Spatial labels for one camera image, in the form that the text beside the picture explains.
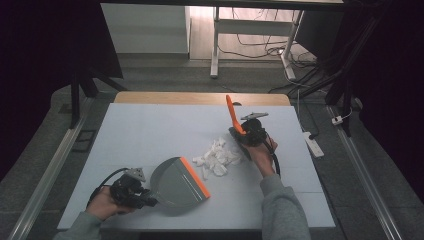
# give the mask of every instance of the white cabinet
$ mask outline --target white cabinet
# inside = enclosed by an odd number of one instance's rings
[[[101,6],[117,53],[189,52],[189,7],[106,3]]]

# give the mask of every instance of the table leg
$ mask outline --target table leg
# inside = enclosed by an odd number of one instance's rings
[[[291,67],[290,60],[289,60],[289,54],[290,49],[293,45],[294,37],[296,36],[297,28],[299,27],[300,18],[302,17],[303,11],[300,11],[297,15],[295,21],[293,22],[293,26],[290,32],[289,39],[287,40],[287,46],[280,55],[281,61],[283,61],[284,69],[287,74],[288,80],[295,80],[296,76],[293,72],[293,68]]]
[[[213,36],[213,49],[211,59],[211,78],[218,78],[218,35],[219,35],[219,7],[213,8],[213,21],[214,21],[214,36]]]

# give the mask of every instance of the human hand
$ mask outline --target human hand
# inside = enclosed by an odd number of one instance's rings
[[[266,141],[270,146],[273,147],[274,151],[277,149],[278,143],[276,143],[274,139],[268,137]],[[274,168],[272,168],[272,156],[265,144],[262,143],[256,147],[246,145],[243,146],[249,152],[250,157],[255,162],[263,177],[275,174]]]
[[[117,205],[110,194],[110,187],[104,186],[85,211],[104,221],[117,213],[130,213],[134,210],[134,208]]]

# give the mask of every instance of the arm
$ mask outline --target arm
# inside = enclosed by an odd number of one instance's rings
[[[60,232],[55,240],[100,239],[100,225],[117,213],[129,213],[134,209],[117,205],[110,195],[109,187],[103,187],[85,212],[81,212],[66,232]]]
[[[272,138],[268,143],[277,148]],[[265,145],[245,146],[262,176],[261,189],[264,194],[262,202],[262,238],[310,239],[305,212],[291,187],[284,187],[280,177],[272,168],[272,157]]]

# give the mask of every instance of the orange dustpan edge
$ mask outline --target orange dustpan edge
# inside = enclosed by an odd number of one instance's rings
[[[197,185],[199,186],[200,190],[202,190],[203,194],[206,198],[210,198],[211,194],[209,193],[208,189],[206,188],[205,184],[200,180],[199,176],[197,176],[194,169],[191,167],[191,165],[187,162],[187,159],[185,157],[180,157],[181,162],[184,164],[184,166],[187,168],[190,175],[193,177],[194,181],[196,181]]]

